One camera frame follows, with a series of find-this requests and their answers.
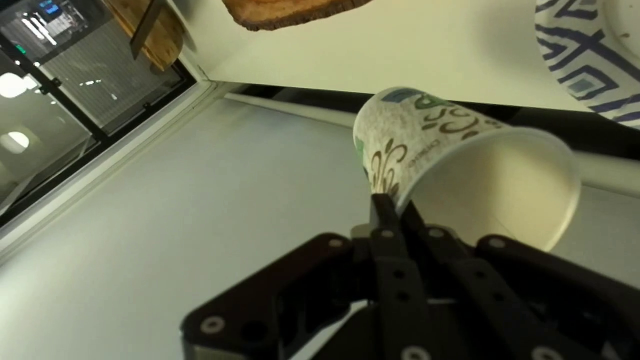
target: white paper cup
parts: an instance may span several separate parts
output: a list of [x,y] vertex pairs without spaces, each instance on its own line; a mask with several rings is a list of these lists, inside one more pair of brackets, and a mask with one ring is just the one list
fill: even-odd
[[398,211],[412,199],[423,222],[471,245],[504,233],[550,250],[577,206],[580,176],[561,139],[413,87],[375,93],[354,143],[371,194],[390,194]]

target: window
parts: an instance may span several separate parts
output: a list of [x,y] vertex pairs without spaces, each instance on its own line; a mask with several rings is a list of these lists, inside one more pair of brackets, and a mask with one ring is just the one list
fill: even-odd
[[193,82],[128,41],[100,0],[0,0],[0,226]]

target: screw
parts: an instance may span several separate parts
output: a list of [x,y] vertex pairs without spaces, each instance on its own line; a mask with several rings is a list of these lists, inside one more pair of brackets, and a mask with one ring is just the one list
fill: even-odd
[[408,345],[401,350],[401,360],[430,360],[431,355],[420,345]]
[[330,245],[330,248],[341,248],[341,245],[344,245],[344,242],[341,242],[341,239],[338,239],[338,238],[333,238],[333,239],[330,239],[330,242],[328,242],[328,245]]
[[505,245],[505,242],[501,239],[501,238],[491,238],[491,239],[487,239],[487,245],[491,245],[491,248],[504,248]]
[[431,238],[443,238],[445,233],[443,233],[439,228],[430,228],[430,229],[428,229],[428,235],[431,235]]
[[531,360],[561,360],[561,354],[547,345],[535,345]]
[[219,317],[219,315],[209,315],[209,317],[205,317],[205,319],[201,321],[200,329],[201,329],[203,334],[217,334],[217,332],[223,329],[223,317]]
[[392,238],[393,238],[393,232],[392,232],[392,229],[384,229],[384,232],[381,232],[381,238],[392,239]]

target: white countertop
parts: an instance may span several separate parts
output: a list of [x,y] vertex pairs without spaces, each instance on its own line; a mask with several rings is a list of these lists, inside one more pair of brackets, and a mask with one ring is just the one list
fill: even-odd
[[177,3],[212,79],[367,93],[415,85],[449,99],[586,109],[538,54],[533,1],[371,0],[278,31],[239,27],[221,1]]

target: cup rim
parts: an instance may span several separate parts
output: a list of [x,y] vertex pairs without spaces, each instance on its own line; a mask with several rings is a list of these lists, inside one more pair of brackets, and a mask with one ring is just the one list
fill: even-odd
[[[512,126],[509,126],[509,127],[501,127],[501,129],[496,129],[496,132],[485,132],[485,133],[480,133],[480,135],[476,135],[476,137],[465,139],[461,146],[445,147],[445,149],[439,154],[439,159],[438,159],[438,161],[433,161],[431,165],[423,168],[423,169],[420,172],[420,176],[413,177],[413,182],[408,185],[408,192],[403,192],[403,195],[398,199],[396,211],[401,214],[401,211],[406,209],[406,206],[408,206],[408,202],[409,202],[409,194],[415,190],[415,185],[421,182],[421,177],[423,177],[428,172],[443,165],[443,163],[445,163],[445,161],[443,161],[445,157],[449,157],[449,156],[459,156],[459,154],[470,151],[470,149],[473,149],[473,147],[477,147],[477,146],[484,146],[484,143],[487,143],[487,142],[489,142],[491,137],[496,137],[496,135],[514,135],[514,133],[515,133],[515,135],[527,135],[527,137],[538,135],[538,137],[545,139],[547,143],[554,143],[554,147],[558,149],[558,154],[561,154],[561,151],[564,151],[566,156],[572,156],[572,154],[573,154],[572,147],[570,147],[566,142],[561,142],[560,137],[556,137],[556,135],[551,135],[551,133],[547,133],[547,132],[535,129],[535,127],[512,127]],[[551,248],[560,242],[561,233],[564,233],[566,228],[570,226],[570,220],[573,217],[576,207],[577,207],[577,199],[580,199],[580,192],[581,192],[581,179],[580,179],[580,172],[577,172],[576,161],[570,159],[567,165],[570,165],[567,172],[572,172],[572,192],[573,192],[573,194],[572,194],[570,202],[566,204],[566,211],[564,211],[561,223],[560,223],[558,229],[551,233],[551,242],[547,242],[547,248],[543,248],[543,250],[551,250]]]

